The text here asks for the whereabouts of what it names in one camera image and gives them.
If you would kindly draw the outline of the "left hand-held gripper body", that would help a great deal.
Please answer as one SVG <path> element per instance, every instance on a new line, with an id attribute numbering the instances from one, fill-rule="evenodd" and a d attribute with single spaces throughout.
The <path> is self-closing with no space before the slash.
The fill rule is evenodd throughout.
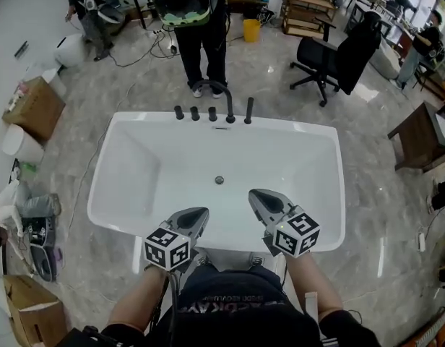
<path id="1" fill-rule="evenodd" d="M 143 239 L 144 258 L 166 272 L 186 272 L 197 254 L 194 247 L 208 220 L 206 207 L 175 212 Z"/>

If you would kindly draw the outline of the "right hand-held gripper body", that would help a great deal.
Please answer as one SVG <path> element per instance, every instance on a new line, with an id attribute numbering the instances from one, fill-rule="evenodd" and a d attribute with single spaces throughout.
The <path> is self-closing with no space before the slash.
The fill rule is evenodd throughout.
<path id="1" fill-rule="evenodd" d="M 298 258 L 317 243 L 320 225 L 285 195 L 268 189 L 249 191 L 249 204 L 264 225 L 262 241 L 272 256 Z"/>

